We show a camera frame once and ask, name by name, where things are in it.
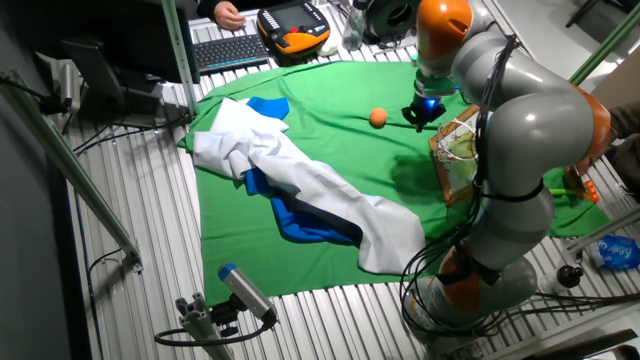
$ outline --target orange ball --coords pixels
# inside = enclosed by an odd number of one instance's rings
[[[382,129],[387,122],[387,112],[383,108],[375,108],[369,114],[369,124],[376,129]]]

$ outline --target gray robot arm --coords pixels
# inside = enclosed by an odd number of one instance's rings
[[[433,9],[444,10],[434,14]],[[450,74],[467,98],[483,103],[487,79],[507,44],[501,33],[487,31],[483,14],[481,6],[462,0],[422,1],[420,68],[409,107],[414,117],[410,121],[422,124],[416,125],[418,130],[438,116],[425,107],[427,100],[439,102],[443,96],[430,83],[443,84]],[[438,53],[434,50],[438,33],[451,37],[446,25],[453,23],[458,24],[456,31],[462,29],[459,24],[466,24],[460,45]],[[449,250],[440,276],[419,278],[403,298],[410,328],[422,339],[445,329],[471,329],[484,316],[534,294],[537,277],[523,256],[546,236],[554,215],[553,198],[542,185],[542,176],[606,146],[610,116],[602,105],[517,49],[506,62],[488,105],[493,114],[483,136],[486,178],[478,189],[484,196],[475,222],[460,245]],[[473,270],[461,274],[462,268]],[[447,277],[455,280],[443,282]],[[416,306],[418,300],[424,306]]]

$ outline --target white cloth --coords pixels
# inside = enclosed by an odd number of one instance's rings
[[[380,196],[361,194],[329,165],[309,159],[282,133],[281,123],[225,99],[211,130],[195,133],[194,164],[234,179],[259,168],[272,187],[358,225],[362,269],[401,274],[425,245],[418,216]]]

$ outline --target blue cloth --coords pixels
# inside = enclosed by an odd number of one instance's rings
[[[254,97],[249,100],[247,105],[261,115],[280,120],[284,119],[289,113],[289,103],[286,98],[267,100]],[[270,197],[273,214],[280,227],[280,231],[291,241],[330,241],[348,245],[354,243],[352,239],[342,235],[326,221],[312,213],[289,211],[282,197],[271,188],[267,177],[260,169],[253,168],[247,171],[245,173],[244,183],[248,195],[261,194]]]

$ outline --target person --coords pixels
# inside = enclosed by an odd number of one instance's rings
[[[624,140],[609,147],[604,156],[616,170],[633,198],[640,202],[640,101],[609,109],[611,113],[610,143]],[[576,165],[579,175],[584,175],[598,157]]]
[[[287,1],[234,0],[232,3],[230,1],[221,0],[200,0],[200,4],[198,5],[198,15],[210,18],[223,29],[235,31],[240,29],[247,21],[244,16],[240,15],[240,11],[266,8],[285,2]]]

